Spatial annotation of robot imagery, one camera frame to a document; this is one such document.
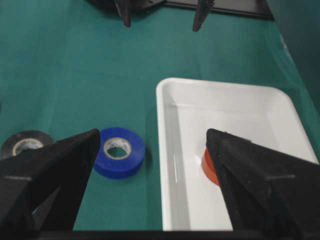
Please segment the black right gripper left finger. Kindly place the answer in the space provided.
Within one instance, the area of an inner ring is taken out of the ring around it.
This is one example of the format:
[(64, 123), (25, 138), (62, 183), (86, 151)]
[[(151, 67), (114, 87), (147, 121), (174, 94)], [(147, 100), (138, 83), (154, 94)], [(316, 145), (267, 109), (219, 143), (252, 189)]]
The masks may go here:
[(91, 129), (0, 162), (0, 232), (71, 231), (96, 156)]

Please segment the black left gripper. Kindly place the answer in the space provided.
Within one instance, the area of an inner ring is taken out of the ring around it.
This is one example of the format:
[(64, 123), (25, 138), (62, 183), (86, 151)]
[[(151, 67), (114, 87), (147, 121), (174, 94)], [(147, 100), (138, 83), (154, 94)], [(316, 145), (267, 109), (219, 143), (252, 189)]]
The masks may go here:
[(131, 27), (131, 10), (138, 12), (155, 7), (174, 7), (196, 9), (192, 31), (198, 32), (213, 8), (213, 0), (88, 0), (90, 4), (102, 10), (116, 10), (123, 24)]

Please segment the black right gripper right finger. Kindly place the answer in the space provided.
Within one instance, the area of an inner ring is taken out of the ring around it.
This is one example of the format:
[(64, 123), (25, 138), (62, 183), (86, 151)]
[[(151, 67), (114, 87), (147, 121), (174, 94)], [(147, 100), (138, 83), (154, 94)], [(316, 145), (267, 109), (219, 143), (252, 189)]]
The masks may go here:
[(235, 231), (267, 238), (320, 235), (320, 166), (209, 129), (206, 147)]

